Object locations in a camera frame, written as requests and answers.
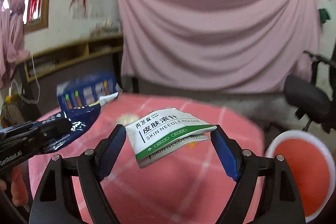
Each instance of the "pink curtain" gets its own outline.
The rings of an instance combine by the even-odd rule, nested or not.
[[[29,55],[24,50],[22,16],[25,0],[8,0],[9,9],[0,11],[0,88],[8,85],[15,68],[15,61]]]
[[[316,0],[118,0],[122,74],[189,90],[275,92],[311,77]]]

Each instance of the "pink tablecloth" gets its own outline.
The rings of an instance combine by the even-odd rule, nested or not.
[[[263,154],[262,131],[229,109],[182,98],[133,94],[121,94],[117,100],[106,105],[92,128],[59,153],[62,157],[72,157],[87,148],[94,148],[110,134],[116,125],[115,120],[123,114],[143,117],[154,110],[171,107],[191,113],[208,123],[220,124],[227,135],[236,139],[242,148],[248,148],[256,155]],[[51,156],[39,155],[29,160],[33,196]],[[83,220],[92,223],[79,180],[73,180]],[[210,141],[197,143],[193,147],[186,145],[140,169],[128,139],[111,174],[101,184],[122,224],[214,224],[235,185],[226,176]],[[258,181],[245,223],[253,220],[261,188],[262,183]]]

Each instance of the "blue package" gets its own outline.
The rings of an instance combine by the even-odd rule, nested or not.
[[[57,99],[62,110],[90,105],[100,96],[115,92],[115,76],[108,72],[97,72],[57,85]]]
[[[42,124],[46,124],[61,118],[67,118],[72,123],[71,131],[62,135],[60,138],[51,139],[48,145],[43,148],[41,154],[56,152],[82,136],[97,120],[100,114],[100,109],[100,102],[97,101],[94,104],[88,106],[66,109],[64,111],[58,112],[46,118],[46,120],[38,122],[32,126],[32,128],[35,128]]]

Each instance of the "green object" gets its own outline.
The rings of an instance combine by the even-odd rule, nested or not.
[[[174,130],[173,132],[170,132],[169,134],[163,136],[160,140],[158,140],[156,143],[153,143],[151,146],[147,147],[145,150],[137,153],[135,155],[135,159],[139,160],[139,159],[142,159],[150,155],[152,151],[157,151],[160,148],[169,145],[169,143],[181,137],[182,135],[191,134],[192,132],[199,130],[199,129],[213,128],[214,126],[215,125],[213,124],[202,124],[202,125],[197,125],[197,126],[186,126],[183,128],[178,128]]]
[[[327,9],[325,9],[325,8],[319,9],[319,12],[320,12],[321,24],[324,24],[327,20],[330,20],[330,15],[329,15]]]

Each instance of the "pink sheet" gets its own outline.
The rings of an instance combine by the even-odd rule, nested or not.
[[[263,93],[309,80],[316,0],[118,0],[122,74],[190,90]]]
[[[132,94],[121,94],[116,101],[106,105],[92,128],[59,153],[63,157],[71,157],[80,155],[87,148],[94,148],[110,134],[120,115],[135,113],[143,117],[154,110],[168,107],[189,112],[209,123],[219,123],[242,148],[249,148],[256,155],[263,154],[262,131],[229,109],[182,98]],[[29,160],[33,196],[51,156],[39,155]],[[92,223],[78,178],[73,180],[83,220]],[[210,141],[197,143],[194,147],[186,145],[140,169],[127,139],[111,174],[101,185],[121,224],[214,224],[235,183],[226,176]],[[258,181],[245,223],[253,220],[261,188],[262,182]]]
[[[15,70],[15,62],[29,55],[24,50],[24,34],[22,16],[25,0],[8,0],[9,9],[1,11],[3,0],[0,0],[0,88],[11,83]]]

